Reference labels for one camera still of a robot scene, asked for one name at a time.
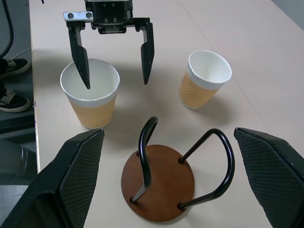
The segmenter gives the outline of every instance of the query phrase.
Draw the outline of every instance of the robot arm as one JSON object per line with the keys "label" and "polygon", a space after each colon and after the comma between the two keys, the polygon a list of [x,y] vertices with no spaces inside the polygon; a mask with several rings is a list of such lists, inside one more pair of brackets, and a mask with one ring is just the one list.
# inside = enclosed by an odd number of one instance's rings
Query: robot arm
{"label": "robot arm", "polygon": [[81,45],[80,32],[91,23],[92,29],[100,34],[125,33],[127,27],[143,31],[144,44],[141,47],[142,72],[147,84],[154,58],[153,25],[150,18],[133,18],[132,0],[85,0],[86,11],[65,12],[64,19],[68,27],[72,57],[78,72],[90,89],[90,72],[86,49]]}

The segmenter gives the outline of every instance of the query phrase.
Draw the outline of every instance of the white shoe sole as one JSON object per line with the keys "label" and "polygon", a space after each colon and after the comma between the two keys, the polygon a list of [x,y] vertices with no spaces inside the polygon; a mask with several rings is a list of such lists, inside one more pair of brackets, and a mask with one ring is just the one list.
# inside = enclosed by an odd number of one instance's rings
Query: white shoe sole
{"label": "white shoe sole", "polygon": [[13,70],[13,71],[0,75],[0,79],[3,79],[5,77],[11,76],[11,75],[20,75],[20,74],[26,72],[29,68],[30,68],[30,62],[28,61],[28,63],[23,68],[20,68],[19,70]]}
{"label": "white shoe sole", "polygon": [[30,101],[27,99],[27,103],[19,108],[1,108],[0,110],[7,112],[7,113],[21,113],[25,110],[27,110],[30,107]]}

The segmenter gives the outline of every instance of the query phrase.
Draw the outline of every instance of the gray cylinder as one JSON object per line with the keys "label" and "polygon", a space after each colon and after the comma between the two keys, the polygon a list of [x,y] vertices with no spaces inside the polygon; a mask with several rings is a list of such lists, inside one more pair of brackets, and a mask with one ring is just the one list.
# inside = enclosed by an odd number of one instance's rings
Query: gray cylinder
{"label": "gray cylinder", "polygon": [[0,185],[29,185],[36,175],[35,152],[0,140]]}

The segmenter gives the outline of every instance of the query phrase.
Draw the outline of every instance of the sneaker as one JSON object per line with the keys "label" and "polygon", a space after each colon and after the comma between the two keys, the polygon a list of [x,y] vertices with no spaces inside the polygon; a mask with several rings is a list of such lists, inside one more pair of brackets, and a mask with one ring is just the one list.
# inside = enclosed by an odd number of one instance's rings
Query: sneaker
{"label": "sneaker", "polygon": [[0,75],[0,79],[10,75],[19,75],[26,72],[30,68],[30,62],[25,58],[5,59],[8,63],[8,68]]}
{"label": "sneaker", "polygon": [[0,110],[9,113],[20,113],[30,107],[30,101],[25,97],[15,94],[13,91],[7,90],[5,95],[0,98]]}

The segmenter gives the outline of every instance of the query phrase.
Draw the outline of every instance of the white table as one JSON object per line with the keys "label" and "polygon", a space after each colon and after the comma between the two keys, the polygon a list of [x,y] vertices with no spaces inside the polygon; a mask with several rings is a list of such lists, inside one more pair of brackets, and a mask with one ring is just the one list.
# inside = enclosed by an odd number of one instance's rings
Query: white table
{"label": "white table", "polygon": [[[51,162],[62,144],[86,131],[61,90],[59,77],[72,61],[64,11],[84,11],[83,0],[30,0],[33,76],[39,168]],[[115,66],[121,85],[115,114],[105,138],[86,228],[159,227],[134,214],[124,201],[121,172],[137,150],[145,122],[159,124],[151,144],[184,154],[208,129],[230,139],[236,158],[234,180],[217,200],[194,206],[167,227],[271,227],[249,186],[235,127],[245,127],[289,141],[304,155],[301,133],[304,96],[304,33],[270,0],[134,0],[135,17],[151,17],[155,58],[148,85],[143,84],[142,33],[99,35],[87,26],[82,43],[89,58]],[[200,110],[184,107],[178,96],[188,56],[195,50],[222,55],[231,79]],[[189,158],[196,179],[195,196],[214,190],[226,172],[226,156],[212,136]]]}

